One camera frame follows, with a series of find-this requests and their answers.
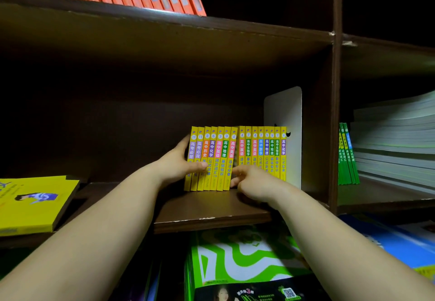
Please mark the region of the green spine book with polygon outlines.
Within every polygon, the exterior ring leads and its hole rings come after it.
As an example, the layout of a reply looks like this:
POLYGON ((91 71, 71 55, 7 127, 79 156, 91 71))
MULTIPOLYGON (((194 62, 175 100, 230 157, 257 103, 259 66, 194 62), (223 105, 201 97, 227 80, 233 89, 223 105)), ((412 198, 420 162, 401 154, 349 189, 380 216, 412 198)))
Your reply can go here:
POLYGON ((340 132, 339 132, 339 139, 338 139, 338 184, 344 185, 345 180, 345 174, 343 173, 343 157, 341 153, 341 146, 340 146, 340 132))
POLYGON ((342 184, 343 185, 348 185, 348 184, 353 184, 352 181, 352 177, 351 177, 351 172, 349 170, 349 163, 347 160, 347 156, 346 156, 346 152, 345 152, 345 147, 344 147, 344 142, 343 142, 343 138, 342 138, 342 134, 341 134, 341 126, 339 125, 339 150, 340 150, 340 160, 341 160, 341 172, 342 172, 342 184))

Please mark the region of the black cover magazine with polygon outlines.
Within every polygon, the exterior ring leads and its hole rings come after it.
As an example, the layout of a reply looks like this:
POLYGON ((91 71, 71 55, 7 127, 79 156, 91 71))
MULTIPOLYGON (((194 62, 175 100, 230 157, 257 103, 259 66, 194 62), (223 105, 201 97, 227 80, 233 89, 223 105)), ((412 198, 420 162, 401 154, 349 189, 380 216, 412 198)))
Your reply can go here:
POLYGON ((192 288, 185 301, 332 301, 314 274, 192 288))

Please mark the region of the bundle of yellow pocket books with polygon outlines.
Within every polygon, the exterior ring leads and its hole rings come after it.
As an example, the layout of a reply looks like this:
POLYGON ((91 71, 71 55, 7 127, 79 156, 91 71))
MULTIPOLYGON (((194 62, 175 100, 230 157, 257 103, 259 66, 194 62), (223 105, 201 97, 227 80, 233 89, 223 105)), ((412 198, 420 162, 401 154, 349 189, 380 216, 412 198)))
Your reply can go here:
POLYGON ((187 161, 204 162, 207 167, 184 178, 184 191, 226 191, 230 189, 235 165, 239 128, 191 127, 187 161))

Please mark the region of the blue cover book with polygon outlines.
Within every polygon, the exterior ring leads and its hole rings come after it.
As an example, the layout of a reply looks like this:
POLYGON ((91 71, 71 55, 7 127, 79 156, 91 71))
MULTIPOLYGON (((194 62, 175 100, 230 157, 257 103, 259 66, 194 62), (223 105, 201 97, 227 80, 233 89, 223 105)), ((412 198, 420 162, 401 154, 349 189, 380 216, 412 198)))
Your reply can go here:
POLYGON ((339 218, 435 284, 435 222, 391 225, 369 214, 339 218))

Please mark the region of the row of yellow study books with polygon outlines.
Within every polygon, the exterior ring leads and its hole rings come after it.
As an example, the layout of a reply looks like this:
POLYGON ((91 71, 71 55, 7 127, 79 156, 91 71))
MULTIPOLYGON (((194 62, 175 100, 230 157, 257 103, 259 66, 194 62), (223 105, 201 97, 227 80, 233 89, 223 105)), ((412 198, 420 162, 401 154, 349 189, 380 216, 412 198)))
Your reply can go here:
POLYGON ((239 126, 234 165, 258 166, 286 181, 289 136, 285 126, 239 126))

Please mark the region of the yellow cartoon cover book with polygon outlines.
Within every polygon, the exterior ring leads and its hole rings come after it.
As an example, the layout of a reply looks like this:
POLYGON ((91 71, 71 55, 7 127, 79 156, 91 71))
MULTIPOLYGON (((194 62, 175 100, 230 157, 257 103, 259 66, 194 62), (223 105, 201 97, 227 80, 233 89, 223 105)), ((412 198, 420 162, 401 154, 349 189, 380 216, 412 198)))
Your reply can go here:
POLYGON ((0 237, 53 232, 79 186, 70 176, 0 178, 0 237))

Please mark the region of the person's right hand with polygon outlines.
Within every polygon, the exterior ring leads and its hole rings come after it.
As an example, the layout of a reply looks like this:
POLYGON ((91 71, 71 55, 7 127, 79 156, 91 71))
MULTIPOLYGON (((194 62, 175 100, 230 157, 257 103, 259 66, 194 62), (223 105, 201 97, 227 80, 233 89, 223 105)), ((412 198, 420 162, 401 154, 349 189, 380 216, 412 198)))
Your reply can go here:
POLYGON ((267 203, 273 209, 278 209, 278 202, 282 194, 291 189, 291 184, 272 176, 258 166, 254 166, 254 172, 242 189, 238 189, 250 199, 267 203))

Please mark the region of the person's left forearm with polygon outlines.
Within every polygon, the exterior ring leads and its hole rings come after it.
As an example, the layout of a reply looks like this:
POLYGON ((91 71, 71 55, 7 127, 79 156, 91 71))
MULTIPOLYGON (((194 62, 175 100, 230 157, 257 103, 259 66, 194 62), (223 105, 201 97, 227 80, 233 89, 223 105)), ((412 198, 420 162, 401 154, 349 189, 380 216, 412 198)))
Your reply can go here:
POLYGON ((0 281, 0 301, 104 301, 149 229, 157 162, 131 174, 0 281))

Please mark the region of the person's left hand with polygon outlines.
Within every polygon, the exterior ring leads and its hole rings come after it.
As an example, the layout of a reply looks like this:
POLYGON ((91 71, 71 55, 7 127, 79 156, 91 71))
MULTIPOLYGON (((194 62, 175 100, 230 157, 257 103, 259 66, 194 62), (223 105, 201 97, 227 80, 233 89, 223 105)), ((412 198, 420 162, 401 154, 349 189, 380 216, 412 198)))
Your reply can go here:
POLYGON ((185 157, 176 153, 175 147, 156 161, 157 175, 160 180, 159 190, 183 179, 188 174, 204 172, 208 166, 202 161, 188 162, 185 157))

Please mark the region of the person's right forearm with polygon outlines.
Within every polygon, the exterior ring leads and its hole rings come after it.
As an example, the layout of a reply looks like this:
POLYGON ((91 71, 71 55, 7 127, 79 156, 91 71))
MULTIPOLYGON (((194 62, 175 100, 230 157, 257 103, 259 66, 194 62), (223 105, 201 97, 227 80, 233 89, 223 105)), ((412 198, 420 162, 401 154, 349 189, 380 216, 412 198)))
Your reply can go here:
POLYGON ((349 227, 305 192, 280 182, 270 204, 334 301, 435 301, 435 285, 349 227))

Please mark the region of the green and white cover book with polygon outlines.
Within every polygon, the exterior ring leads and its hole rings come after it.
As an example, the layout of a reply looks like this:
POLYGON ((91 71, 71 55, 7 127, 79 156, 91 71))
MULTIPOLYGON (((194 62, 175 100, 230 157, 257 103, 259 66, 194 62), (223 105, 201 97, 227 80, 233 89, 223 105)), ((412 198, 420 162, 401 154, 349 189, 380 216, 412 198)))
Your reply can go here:
POLYGON ((216 228, 190 233, 185 283, 206 285, 268 282, 311 273, 283 224, 216 228))

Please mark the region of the green book with blue top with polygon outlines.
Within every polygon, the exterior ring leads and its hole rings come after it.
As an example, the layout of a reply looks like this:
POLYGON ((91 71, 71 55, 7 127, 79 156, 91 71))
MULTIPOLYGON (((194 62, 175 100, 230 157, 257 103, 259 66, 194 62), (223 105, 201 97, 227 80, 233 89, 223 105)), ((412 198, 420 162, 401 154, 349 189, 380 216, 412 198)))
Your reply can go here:
POLYGON ((356 160, 354 156, 354 151, 351 144, 350 134, 348 130, 347 123, 340 123, 341 133, 344 141, 344 146, 346 150, 346 155, 349 161, 349 169, 351 173, 351 179, 353 184, 360 184, 360 178, 356 166, 356 160))

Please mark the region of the stack of white-paged books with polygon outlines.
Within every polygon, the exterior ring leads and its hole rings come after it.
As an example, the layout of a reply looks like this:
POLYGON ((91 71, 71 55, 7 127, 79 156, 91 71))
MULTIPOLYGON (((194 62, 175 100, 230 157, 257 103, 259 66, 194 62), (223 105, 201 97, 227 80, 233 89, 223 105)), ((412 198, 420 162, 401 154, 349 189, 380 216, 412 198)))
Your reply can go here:
POLYGON ((361 177, 435 194, 435 90, 353 111, 350 140, 361 177))

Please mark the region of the white metal bookend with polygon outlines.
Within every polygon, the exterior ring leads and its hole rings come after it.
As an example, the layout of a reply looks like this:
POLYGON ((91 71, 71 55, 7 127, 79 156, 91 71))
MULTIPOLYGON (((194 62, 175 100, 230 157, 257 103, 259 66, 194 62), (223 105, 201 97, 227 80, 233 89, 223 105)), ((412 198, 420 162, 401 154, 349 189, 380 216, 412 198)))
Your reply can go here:
POLYGON ((264 124, 286 127, 286 181, 301 189, 302 182, 302 89, 295 86, 264 99, 264 124))

